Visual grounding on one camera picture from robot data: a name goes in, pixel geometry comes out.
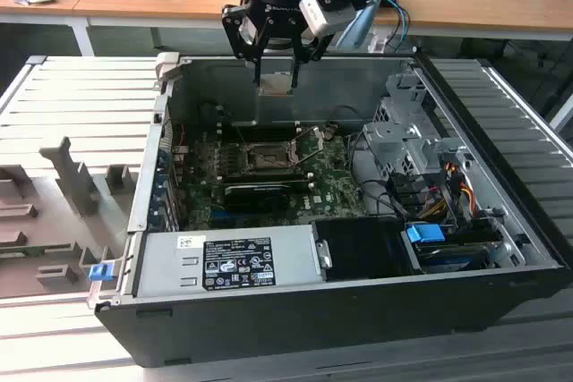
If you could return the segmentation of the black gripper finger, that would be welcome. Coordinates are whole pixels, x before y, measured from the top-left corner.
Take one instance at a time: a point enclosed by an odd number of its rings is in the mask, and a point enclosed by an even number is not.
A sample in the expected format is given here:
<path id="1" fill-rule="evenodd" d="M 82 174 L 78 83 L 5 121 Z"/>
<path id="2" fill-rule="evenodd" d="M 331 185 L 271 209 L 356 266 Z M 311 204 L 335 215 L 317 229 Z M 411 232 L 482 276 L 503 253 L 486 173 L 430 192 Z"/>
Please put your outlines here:
<path id="1" fill-rule="evenodd" d="M 254 40 L 251 43 L 246 41 L 240 30 L 245 21 L 249 21 L 255 28 Z M 222 9 L 222 24 L 235 57 L 254 64 L 253 83 L 259 87 L 261 58 L 274 27 L 274 20 L 266 11 L 266 5 L 263 2 L 225 5 Z"/>
<path id="2" fill-rule="evenodd" d="M 295 89 L 298 86 L 298 78 L 300 68 L 303 64 L 309 62 L 318 62 L 326 53 L 327 48 L 332 41 L 332 35 L 326 35 L 321 38 L 315 37 L 309 44 L 304 45 L 302 40 L 302 32 L 294 30 L 293 37 L 291 38 L 293 48 L 293 58 L 291 67 L 291 88 Z"/>

